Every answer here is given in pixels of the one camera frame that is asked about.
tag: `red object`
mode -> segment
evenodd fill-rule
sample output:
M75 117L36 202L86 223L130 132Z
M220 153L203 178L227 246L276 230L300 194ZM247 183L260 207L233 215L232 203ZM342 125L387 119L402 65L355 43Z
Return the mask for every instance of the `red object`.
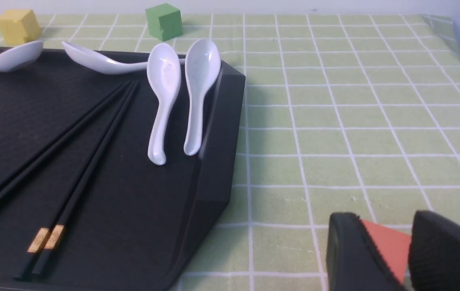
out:
M363 219L361 221L377 246L377 250L385 263L397 280L399 280L400 284L403 284L407 269L411 236L371 221Z

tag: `black tray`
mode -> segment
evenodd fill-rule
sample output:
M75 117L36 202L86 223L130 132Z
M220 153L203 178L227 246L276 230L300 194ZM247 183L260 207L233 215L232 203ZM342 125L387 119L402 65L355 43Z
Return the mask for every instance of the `black tray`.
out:
M148 57L102 53L127 63ZM165 138L167 163L156 166L147 144L158 100L145 71L107 76L75 64L62 50L44 50L29 67L0 73L0 181L116 85L141 80L47 276L37 282L13 275L115 106L3 203L0 289L146 291L176 280L229 202L245 83L222 63L206 96L202 148L189 157L183 153L189 97L182 77Z

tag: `green tablecloth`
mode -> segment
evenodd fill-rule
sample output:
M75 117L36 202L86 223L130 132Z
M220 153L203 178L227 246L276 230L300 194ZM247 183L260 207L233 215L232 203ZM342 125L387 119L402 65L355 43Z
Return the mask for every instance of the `green tablecloth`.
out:
M38 15L46 48L149 52L145 15ZM460 223L460 58L429 15L183 15L248 76L233 195L173 290L327 290L328 216ZM4 45L0 34L0 46Z

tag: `gold chopstick tip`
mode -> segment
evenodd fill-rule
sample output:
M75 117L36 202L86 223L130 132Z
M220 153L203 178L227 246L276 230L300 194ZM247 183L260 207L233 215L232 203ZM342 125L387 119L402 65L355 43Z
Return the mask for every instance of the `gold chopstick tip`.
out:
M56 245L59 242L60 236L63 233L64 228L65 228L64 225L60 225L60 224L54 227L54 229L52 230L52 233L50 234L50 238L48 239L47 244L45 245L45 249L53 250L54 247L56 247Z
M43 244L48 238L50 230L48 228L40 228L36 236L34 237L34 240L32 241L31 245L29 246L29 249L27 250L28 253L37 253L41 250L43 247Z

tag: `yellow cube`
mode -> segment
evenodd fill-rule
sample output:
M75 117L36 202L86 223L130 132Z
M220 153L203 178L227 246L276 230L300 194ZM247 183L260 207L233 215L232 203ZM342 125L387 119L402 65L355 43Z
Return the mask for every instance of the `yellow cube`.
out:
M41 27L31 9L9 9L0 15L0 31L7 44L19 46L36 40Z

